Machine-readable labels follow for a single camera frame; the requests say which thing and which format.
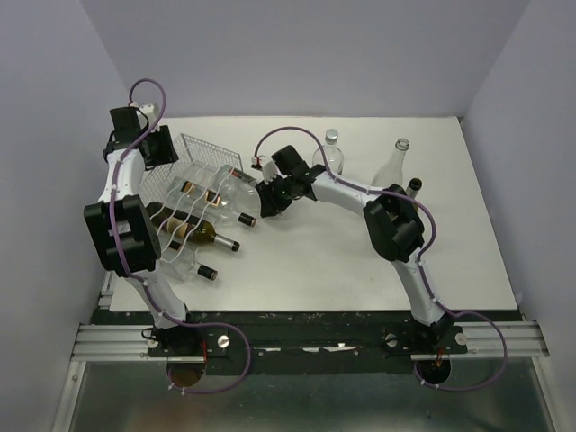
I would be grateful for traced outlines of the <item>tall clear wine bottle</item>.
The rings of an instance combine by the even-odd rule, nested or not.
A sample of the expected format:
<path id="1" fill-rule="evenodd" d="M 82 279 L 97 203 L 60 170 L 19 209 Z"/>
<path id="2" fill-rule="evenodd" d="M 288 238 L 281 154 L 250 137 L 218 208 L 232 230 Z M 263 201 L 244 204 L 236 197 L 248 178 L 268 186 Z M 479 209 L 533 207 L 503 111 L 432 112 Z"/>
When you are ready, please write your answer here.
<path id="1" fill-rule="evenodd" d="M 409 148 L 410 142 L 407 139 L 400 138 L 395 142 L 389 160 L 373 176 L 372 188 L 383 189 L 391 185 L 403 185 L 403 165 Z"/>

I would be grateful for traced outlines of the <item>aluminium rail left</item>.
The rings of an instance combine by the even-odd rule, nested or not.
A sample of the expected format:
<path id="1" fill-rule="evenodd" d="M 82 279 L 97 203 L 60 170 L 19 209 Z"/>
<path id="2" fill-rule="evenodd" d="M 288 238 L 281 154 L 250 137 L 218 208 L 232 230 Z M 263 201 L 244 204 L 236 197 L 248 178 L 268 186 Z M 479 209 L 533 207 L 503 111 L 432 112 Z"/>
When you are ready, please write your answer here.
<path id="1" fill-rule="evenodd" d="M 148 345 L 142 325 L 81 325 L 71 360 L 77 362 L 146 361 Z"/>

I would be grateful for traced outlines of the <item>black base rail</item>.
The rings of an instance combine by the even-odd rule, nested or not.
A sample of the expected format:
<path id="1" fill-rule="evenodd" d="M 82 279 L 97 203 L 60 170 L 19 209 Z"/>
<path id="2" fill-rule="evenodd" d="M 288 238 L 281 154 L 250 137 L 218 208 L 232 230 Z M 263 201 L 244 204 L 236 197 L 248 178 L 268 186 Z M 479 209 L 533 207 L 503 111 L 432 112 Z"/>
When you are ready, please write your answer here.
<path id="1" fill-rule="evenodd" d="M 426 330 L 406 311 L 196 312 L 194 328 L 144 328 L 148 355 L 209 375 L 408 374 L 413 357 L 464 354 L 461 327 Z"/>

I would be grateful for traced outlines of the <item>olive wine bottle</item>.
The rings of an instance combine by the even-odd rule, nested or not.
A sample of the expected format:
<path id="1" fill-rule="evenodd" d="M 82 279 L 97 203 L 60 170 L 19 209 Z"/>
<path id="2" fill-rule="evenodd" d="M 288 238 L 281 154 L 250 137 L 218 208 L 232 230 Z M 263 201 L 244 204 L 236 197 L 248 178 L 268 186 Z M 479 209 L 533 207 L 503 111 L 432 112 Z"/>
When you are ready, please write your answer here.
<path id="1" fill-rule="evenodd" d="M 423 182 L 420 178 L 414 177 L 409 180 L 405 189 L 406 196 L 410 199 L 413 205 L 416 205 L 416 200 L 419 192 L 421 191 Z"/>

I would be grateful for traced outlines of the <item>small clear bottle silver cap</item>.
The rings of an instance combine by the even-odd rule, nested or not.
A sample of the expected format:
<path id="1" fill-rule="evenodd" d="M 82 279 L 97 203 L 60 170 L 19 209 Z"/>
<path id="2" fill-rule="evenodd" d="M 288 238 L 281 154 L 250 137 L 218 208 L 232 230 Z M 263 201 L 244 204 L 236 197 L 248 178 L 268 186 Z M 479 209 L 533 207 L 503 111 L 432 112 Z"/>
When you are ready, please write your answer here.
<path id="1" fill-rule="evenodd" d="M 230 165 L 216 172 L 213 186 L 219 193 L 218 214 L 225 221 L 235 221 L 254 228 L 261 212 L 257 180 Z"/>

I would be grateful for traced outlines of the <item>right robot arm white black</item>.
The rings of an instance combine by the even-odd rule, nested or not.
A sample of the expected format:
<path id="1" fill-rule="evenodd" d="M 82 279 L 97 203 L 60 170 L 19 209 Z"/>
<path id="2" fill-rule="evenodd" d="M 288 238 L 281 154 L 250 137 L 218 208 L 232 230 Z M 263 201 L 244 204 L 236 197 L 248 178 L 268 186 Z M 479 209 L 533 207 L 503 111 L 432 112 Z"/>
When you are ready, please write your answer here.
<path id="1" fill-rule="evenodd" d="M 301 198 L 331 203 L 361 216 L 373 249 L 392 264 L 409 298 L 415 345 L 432 353 L 445 344 L 454 320 L 439 305 L 426 277 L 421 260 L 424 224 L 414 208 L 416 202 L 401 186 L 377 190 L 350 182 L 321 164 L 308 166 L 292 146 L 274 153 L 264 167 L 254 157 L 253 167 L 263 174 L 256 184 L 263 218 L 284 212 Z"/>

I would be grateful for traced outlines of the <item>aluminium rail right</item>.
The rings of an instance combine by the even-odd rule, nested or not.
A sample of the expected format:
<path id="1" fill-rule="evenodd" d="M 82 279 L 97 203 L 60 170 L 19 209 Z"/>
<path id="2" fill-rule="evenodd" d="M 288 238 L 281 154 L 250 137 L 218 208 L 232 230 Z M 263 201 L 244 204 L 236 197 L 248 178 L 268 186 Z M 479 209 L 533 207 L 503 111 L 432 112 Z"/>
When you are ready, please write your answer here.
<path id="1" fill-rule="evenodd" d="M 497 331 L 487 322 L 461 323 L 464 337 L 457 340 L 464 342 L 464 352 L 457 354 L 448 350 L 448 357 L 453 359 L 502 358 L 504 354 L 502 341 L 505 341 L 508 358 L 548 357 L 549 350 L 544 334 L 536 321 L 501 321 L 497 322 Z"/>

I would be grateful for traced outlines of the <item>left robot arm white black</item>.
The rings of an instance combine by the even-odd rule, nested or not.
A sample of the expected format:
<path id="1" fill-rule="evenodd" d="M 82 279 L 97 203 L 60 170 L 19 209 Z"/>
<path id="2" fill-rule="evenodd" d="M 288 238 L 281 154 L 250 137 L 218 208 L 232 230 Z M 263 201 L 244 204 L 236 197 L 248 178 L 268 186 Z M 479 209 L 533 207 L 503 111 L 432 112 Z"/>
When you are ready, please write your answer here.
<path id="1" fill-rule="evenodd" d="M 186 325 L 188 309 L 160 267 L 158 234 L 140 197 L 147 171 L 178 160 L 168 127 L 155 128 L 154 110 L 137 105 L 110 112 L 113 131 L 103 151 L 106 184 L 97 202 L 84 208 L 105 270 L 125 279 L 140 295 L 154 324 L 145 339 L 153 356 L 188 357 L 202 352 L 197 329 Z"/>

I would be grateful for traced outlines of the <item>dark green wine bottle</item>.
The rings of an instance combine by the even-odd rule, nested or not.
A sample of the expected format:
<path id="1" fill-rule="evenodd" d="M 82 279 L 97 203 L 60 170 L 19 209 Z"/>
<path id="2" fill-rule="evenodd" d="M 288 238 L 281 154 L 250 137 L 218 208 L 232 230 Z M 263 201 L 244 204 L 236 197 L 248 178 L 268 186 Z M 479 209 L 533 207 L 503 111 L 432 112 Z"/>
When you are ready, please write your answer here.
<path id="1" fill-rule="evenodd" d="M 146 211 L 157 229 L 174 237 L 170 241 L 171 248 L 177 248 L 176 243 L 191 242 L 197 246 L 213 244 L 232 252 L 240 250 L 240 244 L 236 240 L 222 236 L 210 222 L 193 214 L 174 210 L 161 202 L 150 202 Z"/>

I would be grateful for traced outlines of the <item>round clear bottle silver cap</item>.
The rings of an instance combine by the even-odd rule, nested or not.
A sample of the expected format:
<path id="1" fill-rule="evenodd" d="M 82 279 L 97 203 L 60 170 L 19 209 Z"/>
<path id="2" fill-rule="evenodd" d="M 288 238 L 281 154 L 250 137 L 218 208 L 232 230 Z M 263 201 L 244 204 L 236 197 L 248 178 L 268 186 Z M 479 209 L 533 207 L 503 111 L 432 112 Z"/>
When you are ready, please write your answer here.
<path id="1" fill-rule="evenodd" d="M 323 151 L 317 148 L 312 157 L 313 165 L 323 165 L 333 174 L 341 175 L 344 168 L 344 154 L 338 147 L 338 131 L 328 129 L 325 133 Z"/>

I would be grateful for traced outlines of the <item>aluminium rail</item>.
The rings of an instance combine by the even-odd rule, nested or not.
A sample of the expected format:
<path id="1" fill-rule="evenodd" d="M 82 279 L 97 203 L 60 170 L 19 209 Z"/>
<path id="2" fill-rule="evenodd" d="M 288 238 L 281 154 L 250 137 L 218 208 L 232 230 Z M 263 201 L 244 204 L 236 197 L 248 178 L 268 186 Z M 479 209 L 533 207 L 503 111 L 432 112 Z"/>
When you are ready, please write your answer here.
<path id="1" fill-rule="evenodd" d="M 81 325 L 71 360 L 77 362 L 146 361 L 148 345 L 142 325 Z"/>
<path id="2" fill-rule="evenodd" d="M 448 350 L 448 357 L 453 359 L 502 358 L 504 354 L 502 341 L 505 341 L 508 358 L 548 357 L 549 350 L 544 334 L 536 321 L 501 321 L 497 322 L 497 331 L 487 322 L 461 323 L 464 337 L 457 340 L 464 342 L 464 352 L 457 354 Z"/>

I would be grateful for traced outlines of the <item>square clear bottle front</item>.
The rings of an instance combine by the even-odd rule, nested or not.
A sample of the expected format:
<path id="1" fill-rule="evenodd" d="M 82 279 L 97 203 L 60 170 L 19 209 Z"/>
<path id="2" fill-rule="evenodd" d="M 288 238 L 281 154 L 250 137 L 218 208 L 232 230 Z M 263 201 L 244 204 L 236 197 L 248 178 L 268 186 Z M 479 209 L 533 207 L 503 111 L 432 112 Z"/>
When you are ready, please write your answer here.
<path id="1" fill-rule="evenodd" d="M 160 264 L 167 274 L 180 281 L 186 281 L 191 275 L 199 276 L 196 270 L 203 265 L 197 260 L 195 251 L 188 247 L 167 249 L 160 258 Z"/>

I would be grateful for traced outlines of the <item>square clear bottle black cap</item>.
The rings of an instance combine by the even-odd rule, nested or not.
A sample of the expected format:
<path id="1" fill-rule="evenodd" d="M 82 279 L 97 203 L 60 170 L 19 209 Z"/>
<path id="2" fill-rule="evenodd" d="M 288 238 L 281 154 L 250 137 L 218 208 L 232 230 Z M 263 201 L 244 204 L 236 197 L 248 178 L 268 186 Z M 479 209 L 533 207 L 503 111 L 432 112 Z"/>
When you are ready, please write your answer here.
<path id="1" fill-rule="evenodd" d="M 167 188 L 166 200 L 179 211 L 195 212 L 197 215 L 222 220 L 218 214 L 221 198 L 214 186 L 204 186 L 176 177 Z"/>

